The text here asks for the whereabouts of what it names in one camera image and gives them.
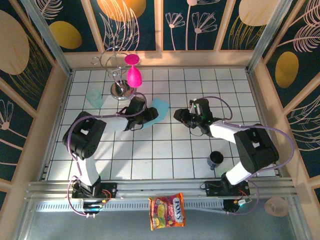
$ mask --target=flower drawing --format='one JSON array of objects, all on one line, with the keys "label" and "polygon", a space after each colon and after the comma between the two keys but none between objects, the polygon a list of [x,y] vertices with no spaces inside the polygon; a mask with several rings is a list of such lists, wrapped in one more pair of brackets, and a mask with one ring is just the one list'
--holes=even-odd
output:
[{"label": "flower drawing", "polygon": [[186,0],[186,3],[189,5],[189,7],[186,17],[185,50],[188,50],[188,27],[191,7],[196,5],[216,4],[218,2],[220,2],[220,0]]},{"label": "flower drawing", "polygon": [[181,13],[173,13],[171,15],[171,13],[168,12],[165,14],[165,19],[170,27],[173,50],[176,50],[172,29],[182,27],[182,26],[186,25],[186,22],[183,21],[184,18],[182,17]]},{"label": "flower drawing", "polygon": [[199,12],[192,14],[192,23],[193,23],[194,32],[195,32],[195,44],[194,44],[195,50],[197,50],[198,34],[209,33],[217,30],[218,26],[217,24],[214,24],[216,22],[215,14],[216,12],[213,12],[213,13],[204,12],[201,16]]},{"label": "flower drawing", "polygon": [[[2,99],[0,99],[0,131],[10,131],[10,132],[18,135],[19,137],[26,139],[27,137],[17,133],[16,131],[14,131],[10,128],[10,122],[12,120],[13,112],[14,112],[14,104],[10,101],[8,101],[5,104],[5,102]],[[13,147],[15,149],[21,150],[21,151],[23,149],[22,147],[17,146],[17,145],[10,143],[8,141],[5,141],[1,138],[0,138],[0,142],[8,145],[10,147]],[[16,163],[7,163],[7,162],[0,162],[0,164],[13,165],[13,166],[17,165]]]}]

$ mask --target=table surface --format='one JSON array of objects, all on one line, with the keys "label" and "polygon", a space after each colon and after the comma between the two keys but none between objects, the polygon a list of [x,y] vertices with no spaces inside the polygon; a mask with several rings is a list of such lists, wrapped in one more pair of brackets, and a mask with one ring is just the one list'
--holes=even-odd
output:
[{"label": "table surface", "polygon": [[[259,123],[254,98],[242,68],[141,69],[143,83],[137,92],[143,93],[148,107],[153,99],[170,104],[165,119],[136,131],[105,131],[94,154],[95,165],[102,180],[158,180],[219,178],[240,161],[236,145],[223,139],[191,132],[173,118],[175,110],[187,108],[190,99],[217,96],[224,99],[233,112],[232,123]],[[47,181],[66,181],[78,174],[62,137],[81,111],[93,115],[114,114],[130,101],[118,101],[110,95],[113,79],[105,70],[75,72],[63,113],[52,157],[45,170]],[[94,109],[86,93],[97,89],[104,101]],[[227,107],[217,99],[209,99],[214,117],[229,117]],[[214,171],[207,164],[212,151],[220,151],[224,160]],[[262,172],[261,177],[274,177],[275,171]]]}]

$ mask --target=snack bag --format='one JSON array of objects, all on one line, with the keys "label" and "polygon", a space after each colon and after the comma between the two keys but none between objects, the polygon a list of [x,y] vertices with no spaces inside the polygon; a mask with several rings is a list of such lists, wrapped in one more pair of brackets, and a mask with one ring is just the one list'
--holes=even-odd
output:
[{"label": "snack bag", "polygon": [[151,230],[184,227],[186,224],[184,196],[178,193],[172,196],[149,197]]}]

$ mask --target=metal grate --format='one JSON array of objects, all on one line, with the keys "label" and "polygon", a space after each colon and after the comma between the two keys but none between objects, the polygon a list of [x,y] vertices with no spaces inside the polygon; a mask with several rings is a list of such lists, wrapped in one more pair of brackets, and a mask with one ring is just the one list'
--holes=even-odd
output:
[{"label": "metal grate", "polygon": [[[73,203],[72,206],[77,210],[82,210],[82,203]],[[221,209],[223,208],[222,199],[202,199],[202,200],[185,200],[184,209]],[[108,202],[102,211],[115,212],[115,211],[148,211],[148,201],[119,201],[119,202]],[[55,201],[55,202],[39,202],[35,206],[36,212],[71,212],[67,201]]]}]

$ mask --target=dark cup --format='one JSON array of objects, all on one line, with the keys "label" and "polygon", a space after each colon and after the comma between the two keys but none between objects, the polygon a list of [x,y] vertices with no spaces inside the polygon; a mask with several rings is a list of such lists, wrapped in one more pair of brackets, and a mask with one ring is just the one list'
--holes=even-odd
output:
[{"label": "dark cup", "polygon": [[224,156],[219,151],[213,151],[207,159],[207,163],[210,169],[213,171],[215,167],[218,167],[224,160]]}]

